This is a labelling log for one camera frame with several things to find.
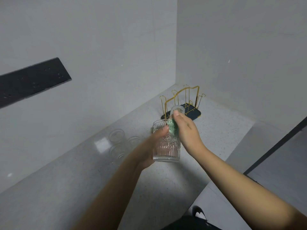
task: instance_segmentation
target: gold wire rack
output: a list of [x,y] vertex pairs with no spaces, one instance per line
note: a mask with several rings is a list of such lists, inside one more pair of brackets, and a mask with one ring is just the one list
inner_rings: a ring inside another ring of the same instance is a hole
[[[171,100],[174,100],[174,105],[181,105],[182,107],[184,107],[185,115],[188,116],[189,118],[191,118],[192,120],[195,120],[196,118],[201,116],[201,112],[198,110],[198,108],[199,108],[199,104],[201,103],[202,97],[205,97],[206,95],[203,94],[203,93],[201,95],[198,95],[198,93],[199,93],[199,86],[198,85],[195,86],[195,87],[190,87],[188,85],[184,85],[183,87],[184,88],[181,89],[180,91],[173,89],[172,90],[173,97],[169,100],[167,100],[166,97],[163,96],[163,95],[160,96],[161,104],[162,104],[162,111],[163,111],[163,115],[161,116],[161,119],[169,118],[170,111],[167,108],[167,103],[170,102]],[[190,89],[197,89],[195,105],[193,104],[193,101],[190,100]],[[179,96],[178,95],[182,91],[185,91],[185,103],[179,104]]]

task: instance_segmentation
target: black strip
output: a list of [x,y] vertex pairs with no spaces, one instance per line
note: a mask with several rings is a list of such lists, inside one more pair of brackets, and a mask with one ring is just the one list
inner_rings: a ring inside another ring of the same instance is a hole
[[70,81],[59,58],[0,76],[0,108]]
[[295,128],[293,128],[287,135],[284,136],[277,144],[275,144],[269,151],[267,151],[262,157],[259,158],[251,167],[249,167],[244,174],[249,174],[254,168],[260,165],[265,159],[272,155],[277,149],[283,146],[288,140],[295,136],[299,131],[307,126],[307,117],[303,119]]

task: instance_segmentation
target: dark clothing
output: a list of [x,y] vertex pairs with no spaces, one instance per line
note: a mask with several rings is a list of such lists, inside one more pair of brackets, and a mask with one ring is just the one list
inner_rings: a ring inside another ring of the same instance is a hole
[[221,230],[206,220],[195,216],[182,216],[179,220],[167,225],[161,230]]

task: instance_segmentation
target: countertop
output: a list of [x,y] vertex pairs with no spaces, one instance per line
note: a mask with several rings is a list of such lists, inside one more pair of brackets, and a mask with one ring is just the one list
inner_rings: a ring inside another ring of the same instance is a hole
[[[126,139],[135,135],[148,137],[152,123],[163,114],[159,96],[171,98],[173,89],[181,88],[177,85],[168,88],[1,193],[0,228],[73,226],[120,165],[109,154],[112,146],[109,133],[121,128]],[[183,94],[179,102],[184,101]],[[194,122],[204,144],[226,160],[254,121],[207,97],[202,98],[199,110],[202,115]],[[181,147],[180,162],[156,162],[142,172],[119,229],[161,229],[180,218],[209,181],[203,169]]]

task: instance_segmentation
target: black metal trim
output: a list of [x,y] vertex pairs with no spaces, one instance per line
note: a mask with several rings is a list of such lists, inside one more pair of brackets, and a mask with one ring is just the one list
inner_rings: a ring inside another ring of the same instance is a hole
[[254,168],[260,165],[265,159],[272,155],[277,149],[283,146],[289,139],[295,136],[299,131],[307,126],[307,117],[303,119],[295,128],[293,128],[287,135],[285,135],[277,144],[275,144],[269,151],[267,151],[262,157],[258,159],[251,167],[249,167],[244,174],[249,174]]

